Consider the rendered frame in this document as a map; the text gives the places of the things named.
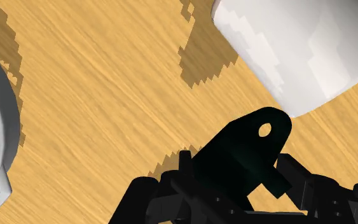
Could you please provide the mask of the black tool with round hole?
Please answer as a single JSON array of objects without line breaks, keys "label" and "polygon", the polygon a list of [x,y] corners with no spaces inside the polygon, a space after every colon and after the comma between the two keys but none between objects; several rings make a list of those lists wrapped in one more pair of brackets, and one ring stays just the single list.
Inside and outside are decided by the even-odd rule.
[{"label": "black tool with round hole", "polygon": [[281,197],[291,184],[273,165],[291,129],[289,116],[273,107],[229,122],[193,157],[195,179],[246,211],[252,210],[247,196],[259,185]]}]

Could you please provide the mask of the white cylindrical cup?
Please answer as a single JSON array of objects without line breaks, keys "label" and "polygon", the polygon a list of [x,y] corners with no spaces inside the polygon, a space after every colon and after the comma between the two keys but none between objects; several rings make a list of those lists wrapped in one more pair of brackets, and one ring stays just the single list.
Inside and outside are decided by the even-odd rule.
[{"label": "white cylindrical cup", "polygon": [[358,0],[214,0],[211,18],[293,118],[358,83]]}]

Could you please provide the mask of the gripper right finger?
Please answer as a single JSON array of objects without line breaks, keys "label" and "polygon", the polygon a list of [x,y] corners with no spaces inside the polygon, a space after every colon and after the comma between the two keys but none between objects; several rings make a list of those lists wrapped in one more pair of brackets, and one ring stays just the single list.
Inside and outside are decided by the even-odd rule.
[{"label": "gripper right finger", "polygon": [[358,224],[358,183],[353,189],[342,187],[332,178],[312,174],[287,153],[278,156],[277,170],[292,185],[287,196],[315,224]]}]

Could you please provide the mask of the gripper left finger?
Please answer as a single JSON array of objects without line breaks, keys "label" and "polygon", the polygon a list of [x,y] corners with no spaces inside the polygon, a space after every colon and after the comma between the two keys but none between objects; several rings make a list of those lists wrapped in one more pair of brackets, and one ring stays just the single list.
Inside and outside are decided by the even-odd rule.
[{"label": "gripper left finger", "polygon": [[141,176],[132,180],[108,224],[204,224],[196,199],[200,189],[193,178],[191,152],[179,152],[178,170],[165,171],[157,181]]}]

